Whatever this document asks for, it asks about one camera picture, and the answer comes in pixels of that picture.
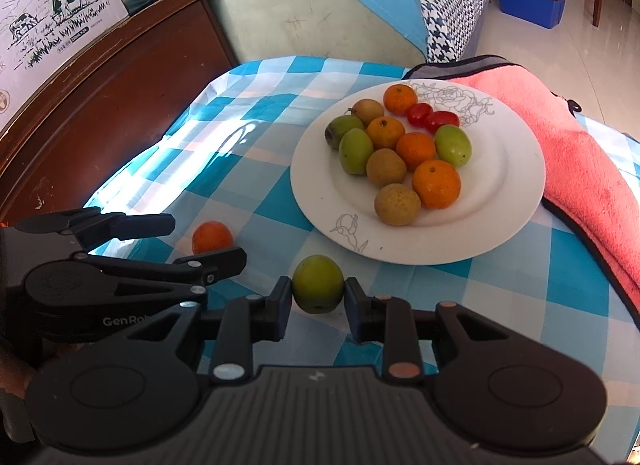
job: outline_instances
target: tiled floor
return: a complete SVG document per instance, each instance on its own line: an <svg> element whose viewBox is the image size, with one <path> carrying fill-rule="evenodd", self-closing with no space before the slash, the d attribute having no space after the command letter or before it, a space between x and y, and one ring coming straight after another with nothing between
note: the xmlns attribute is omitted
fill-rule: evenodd
<svg viewBox="0 0 640 465"><path fill-rule="evenodd" d="M640 140L640 14L621 0L604 0L600 27L591 26L593 0L567 0L551 30L500 12L492 0L478 55L521 64L583 113Z"/></svg>

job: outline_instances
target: logo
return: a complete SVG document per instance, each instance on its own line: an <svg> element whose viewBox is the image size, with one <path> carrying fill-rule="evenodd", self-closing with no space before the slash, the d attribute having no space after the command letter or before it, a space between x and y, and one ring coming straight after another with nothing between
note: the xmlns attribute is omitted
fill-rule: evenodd
<svg viewBox="0 0 640 465"><path fill-rule="evenodd" d="M313 375L309 375L309 380L313 380L314 382L323 381L326 375L322 371L316 371Z"/></svg>
<svg viewBox="0 0 640 465"><path fill-rule="evenodd" d="M11 102L9 92L0 90L0 115L9 109L9 102Z"/></svg>
<svg viewBox="0 0 640 465"><path fill-rule="evenodd" d="M148 315L129 315L129 317L120 317L112 319L111 317L105 317L102 319L102 324L105 326L128 326L129 324L135 324L146 320Z"/></svg>

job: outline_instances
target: blue plastic bin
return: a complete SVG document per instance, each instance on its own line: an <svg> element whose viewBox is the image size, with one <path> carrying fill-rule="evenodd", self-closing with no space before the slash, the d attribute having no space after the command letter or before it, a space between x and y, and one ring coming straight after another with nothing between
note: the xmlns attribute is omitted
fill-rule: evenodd
<svg viewBox="0 0 640 465"><path fill-rule="evenodd" d="M566 0L499 0L500 10L510 16L553 28L562 18Z"/></svg>

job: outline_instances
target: small orange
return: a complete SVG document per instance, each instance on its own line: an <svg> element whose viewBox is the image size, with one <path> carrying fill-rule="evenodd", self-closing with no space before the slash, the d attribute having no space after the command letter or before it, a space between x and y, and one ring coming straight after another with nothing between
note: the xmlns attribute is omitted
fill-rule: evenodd
<svg viewBox="0 0 640 465"><path fill-rule="evenodd" d="M228 249L234 244L234 237L224 223L206 221L191 236L191 250L194 254Z"/></svg>
<svg viewBox="0 0 640 465"><path fill-rule="evenodd" d="M418 95L406 84L393 84L385 90L382 100L393 115L405 117L409 108L418 102Z"/></svg>
<svg viewBox="0 0 640 465"><path fill-rule="evenodd" d="M398 140L396 153L404 160L409 171L415 171L422 162L436 157L436 144L427 134L407 133Z"/></svg>
<svg viewBox="0 0 640 465"><path fill-rule="evenodd" d="M366 132L377 150L394 150L398 139L404 135L404 126L393 117L378 117L369 122Z"/></svg>
<svg viewBox="0 0 640 465"><path fill-rule="evenodd" d="M443 160L422 162L414 172L411 185L427 209L445 209L460 196L460 175Z"/></svg>

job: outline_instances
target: checkered tablecloth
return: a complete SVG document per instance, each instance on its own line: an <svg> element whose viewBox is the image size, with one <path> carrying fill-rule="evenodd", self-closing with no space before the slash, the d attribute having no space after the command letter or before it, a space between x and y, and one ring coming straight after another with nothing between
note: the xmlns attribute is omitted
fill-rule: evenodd
<svg viewBox="0 0 640 465"><path fill-rule="evenodd" d="M638 432L640 334L587 250L542 207L513 238L473 259L437 267L380 263L339 247L298 208L289 165L305 128L330 105L361 89L398 80L403 68L286 57L249 62L211 82L164 138L115 174L89 202L105 212L170 212L164 238L112 241L98 253L170 261L191 252L201 222L221 220L248 253L245 271L210 288L209 304L267 295L310 254L332 257L365 291L391 293L416 308L459 302L586 363L605 381L609 408L594 441L622 461ZM579 118L640 198L640 146ZM255 345L255 363L380 368L382 349L356 345L342 307L310 316L293 307L286 337ZM427 371L435 360L422 345Z"/></svg>

